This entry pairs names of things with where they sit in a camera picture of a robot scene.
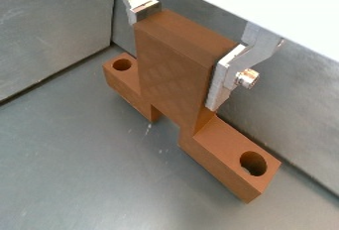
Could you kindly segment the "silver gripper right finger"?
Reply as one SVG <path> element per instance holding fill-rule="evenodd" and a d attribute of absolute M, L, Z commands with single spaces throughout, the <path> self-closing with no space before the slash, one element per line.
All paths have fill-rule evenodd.
<path fill-rule="evenodd" d="M 259 73 L 252 70 L 252 66 L 274 55 L 283 41 L 282 36 L 247 22 L 242 42 L 215 65 L 206 100 L 206 107 L 211 111 L 218 110 L 238 86 L 246 89 L 254 87 Z"/>

